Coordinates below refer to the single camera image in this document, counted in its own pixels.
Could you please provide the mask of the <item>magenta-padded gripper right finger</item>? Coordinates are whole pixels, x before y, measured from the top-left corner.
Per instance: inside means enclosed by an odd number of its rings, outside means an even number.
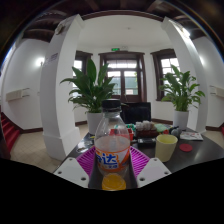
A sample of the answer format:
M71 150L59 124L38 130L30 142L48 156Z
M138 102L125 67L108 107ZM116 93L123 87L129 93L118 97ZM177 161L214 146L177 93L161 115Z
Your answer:
M138 188L171 174L168 168L158 158L149 158L134 147L130 148L130 156L132 170Z

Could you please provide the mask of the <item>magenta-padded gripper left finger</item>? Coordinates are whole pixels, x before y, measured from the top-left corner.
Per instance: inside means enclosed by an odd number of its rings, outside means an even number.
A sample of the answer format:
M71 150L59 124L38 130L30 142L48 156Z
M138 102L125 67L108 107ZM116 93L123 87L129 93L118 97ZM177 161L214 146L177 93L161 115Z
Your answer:
M77 158L68 157L54 171L54 175L80 187L97 189L98 173L95 170L95 165L95 147L91 147Z

